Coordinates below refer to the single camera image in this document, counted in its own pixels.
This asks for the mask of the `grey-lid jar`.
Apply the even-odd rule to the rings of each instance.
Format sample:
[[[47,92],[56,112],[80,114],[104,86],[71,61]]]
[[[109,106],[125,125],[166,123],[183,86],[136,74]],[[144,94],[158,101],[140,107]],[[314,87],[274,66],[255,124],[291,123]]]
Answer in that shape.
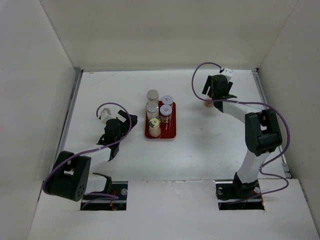
[[[161,98],[161,102],[163,105],[173,106],[174,100],[171,95],[163,95]]]
[[[173,112],[172,107],[170,105],[163,104],[160,107],[159,112],[160,112],[160,121],[163,124],[168,124],[172,118],[172,112]]]

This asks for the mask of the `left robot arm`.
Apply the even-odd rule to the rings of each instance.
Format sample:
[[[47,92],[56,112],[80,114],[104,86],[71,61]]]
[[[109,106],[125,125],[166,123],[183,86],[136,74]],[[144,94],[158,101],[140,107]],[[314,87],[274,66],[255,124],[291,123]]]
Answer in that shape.
[[[112,115],[104,108],[98,119],[104,124],[104,133],[97,142],[97,150],[107,149],[107,160],[112,161],[120,150],[120,141],[138,123],[138,116],[119,110]],[[61,151],[53,165],[52,171],[42,184],[44,193],[64,199],[79,201],[84,195],[90,173],[94,150],[85,150],[75,154]]]

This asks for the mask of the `silver-lid blue-label bottle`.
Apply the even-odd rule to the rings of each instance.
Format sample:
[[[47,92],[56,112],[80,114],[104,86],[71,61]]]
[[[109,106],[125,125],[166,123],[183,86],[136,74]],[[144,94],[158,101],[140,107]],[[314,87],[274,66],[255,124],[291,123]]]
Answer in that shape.
[[[159,93],[157,90],[155,89],[150,89],[148,92],[147,92],[147,102],[148,103],[151,103],[151,102],[154,102],[154,103],[159,103]]]

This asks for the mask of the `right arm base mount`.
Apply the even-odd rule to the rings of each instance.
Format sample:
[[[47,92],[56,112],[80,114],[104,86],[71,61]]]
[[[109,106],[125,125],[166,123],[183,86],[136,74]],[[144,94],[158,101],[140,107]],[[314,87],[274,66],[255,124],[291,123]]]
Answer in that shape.
[[[215,195],[221,211],[264,210],[261,189],[256,180],[242,184],[233,181],[217,181]]]

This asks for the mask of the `pink-lid spice bottle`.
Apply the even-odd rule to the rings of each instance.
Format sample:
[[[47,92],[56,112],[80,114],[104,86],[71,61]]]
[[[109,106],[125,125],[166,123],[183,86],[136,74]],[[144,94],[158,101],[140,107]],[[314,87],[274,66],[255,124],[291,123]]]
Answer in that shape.
[[[208,108],[212,108],[212,107],[214,106],[214,103],[212,102],[211,99],[206,99],[206,100],[204,101],[204,105],[205,105],[206,107],[208,107]]]

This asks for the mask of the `tall silver-lid beige bottle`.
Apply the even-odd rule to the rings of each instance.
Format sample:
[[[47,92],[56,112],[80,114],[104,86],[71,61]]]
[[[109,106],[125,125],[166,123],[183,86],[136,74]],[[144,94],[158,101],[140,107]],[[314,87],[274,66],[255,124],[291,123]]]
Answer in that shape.
[[[159,118],[159,105],[156,102],[148,102],[146,104],[146,114],[147,119],[150,121],[151,119]]]

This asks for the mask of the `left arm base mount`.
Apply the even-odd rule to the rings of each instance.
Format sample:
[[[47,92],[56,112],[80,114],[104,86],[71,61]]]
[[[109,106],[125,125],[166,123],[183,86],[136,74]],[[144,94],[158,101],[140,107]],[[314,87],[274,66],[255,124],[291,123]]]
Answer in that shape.
[[[88,179],[81,200],[81,211],[125,211],[129,183],[114,181],[111,176],[94,172]]]

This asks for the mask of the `yellow-lid spice bottle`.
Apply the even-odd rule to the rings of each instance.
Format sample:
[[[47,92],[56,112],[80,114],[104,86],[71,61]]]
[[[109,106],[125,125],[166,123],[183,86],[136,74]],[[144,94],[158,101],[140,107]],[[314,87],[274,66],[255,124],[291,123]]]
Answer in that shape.
[[[153,138],[157,138],[161,135],[160,121],[157,118],[151,118],[149,120],[149,134]]]

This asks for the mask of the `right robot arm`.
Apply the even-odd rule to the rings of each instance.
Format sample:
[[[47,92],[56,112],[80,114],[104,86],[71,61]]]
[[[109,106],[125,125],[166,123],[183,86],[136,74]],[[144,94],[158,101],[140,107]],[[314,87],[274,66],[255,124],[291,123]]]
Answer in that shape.
[[[276,112],[270,108],[262,110],[229,102],[229,99],[236,97],[230,94],[232,85],[222,74],[209,75],[202,90],[202,94],[213,100],[216,109],[233,116],[245,128],[247,152],[241,167],[235,173],[232,183],[216,185],[217,198],[222,201],[251,197],[258,187],[258,174],[262,164],[283,142]]]

